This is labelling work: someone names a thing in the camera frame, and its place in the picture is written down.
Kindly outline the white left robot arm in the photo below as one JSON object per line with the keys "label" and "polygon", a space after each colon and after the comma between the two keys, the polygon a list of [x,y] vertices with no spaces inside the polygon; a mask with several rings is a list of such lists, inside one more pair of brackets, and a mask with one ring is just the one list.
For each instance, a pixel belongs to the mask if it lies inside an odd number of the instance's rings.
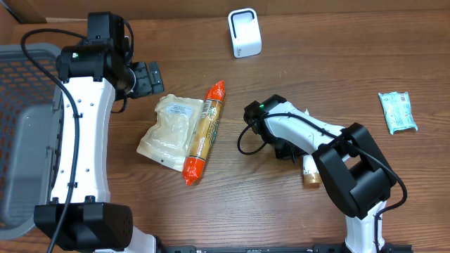
{"label": "white left robot arm", "polygon": [[49,202],[34,208],[36,227],[52,247],[76,252],[157,252],[158,239],[135,227],[131,209],[108,188],[108,125],[115,101],[162,93],[157,65],[134,62],[130,24],[90,13],[87,34],[66,46],[51,80],[63,92],[63,130]]}

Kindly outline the white bamboo print tube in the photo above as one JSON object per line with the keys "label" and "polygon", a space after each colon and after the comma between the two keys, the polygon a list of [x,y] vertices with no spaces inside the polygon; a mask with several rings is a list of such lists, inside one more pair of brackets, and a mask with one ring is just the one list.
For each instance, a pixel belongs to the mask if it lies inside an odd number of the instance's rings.
{"label": "white bamboo print tube", "polygon": [[322,180],[315,164],[312,153],[315,151],[313,145],[313,134],[309,133],[307,140],[310,142],[307,154],[303,157],[302,173],[305,188],[317,188],[322,184]]}

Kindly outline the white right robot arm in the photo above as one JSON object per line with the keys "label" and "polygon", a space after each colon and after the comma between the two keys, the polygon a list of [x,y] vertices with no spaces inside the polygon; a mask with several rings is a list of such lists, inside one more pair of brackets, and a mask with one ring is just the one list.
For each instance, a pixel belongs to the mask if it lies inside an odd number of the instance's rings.
{"label": "white right robot arm", "polygon": [[253,101],[243,119],[274,147],[277,159],[302,159],[303,179],[324,185],[346,218],[344,251],[392,251],[383,239],[382,222],[399,179],[364,126],[327,124],[279,95]]}

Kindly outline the beige vacuum food pouch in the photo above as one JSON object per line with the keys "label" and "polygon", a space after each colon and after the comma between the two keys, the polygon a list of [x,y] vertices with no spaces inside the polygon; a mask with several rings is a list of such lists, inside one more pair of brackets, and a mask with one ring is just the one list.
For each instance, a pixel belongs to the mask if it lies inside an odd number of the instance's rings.
{"label": "beige vacuum food pouch", "polygon": [[175,171],[182,171],[204,101],[173,94],[155,106],[157,122],[140,140],[137,153]]}

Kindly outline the teal wet wipes pack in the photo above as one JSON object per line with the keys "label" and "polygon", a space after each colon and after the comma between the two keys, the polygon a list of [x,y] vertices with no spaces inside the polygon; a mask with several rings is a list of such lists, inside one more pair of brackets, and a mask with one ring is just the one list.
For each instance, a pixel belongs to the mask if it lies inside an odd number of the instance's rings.
{"label": "teal wet wipes pack", "polygon": [[378,97],[391,135],[396,131],[418,130],[418,126],[413,119],[411,101],[407,91],[403,93],[379,93]]}

